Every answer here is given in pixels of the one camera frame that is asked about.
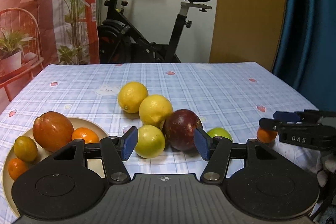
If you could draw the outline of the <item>gloved right hand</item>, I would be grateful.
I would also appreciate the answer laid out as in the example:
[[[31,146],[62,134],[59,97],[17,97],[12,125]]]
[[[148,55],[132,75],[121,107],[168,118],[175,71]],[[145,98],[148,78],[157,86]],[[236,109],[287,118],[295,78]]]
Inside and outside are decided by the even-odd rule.
[[[317,180],[322,188],[335,187],[335,153],[320,152],[317,161]]]

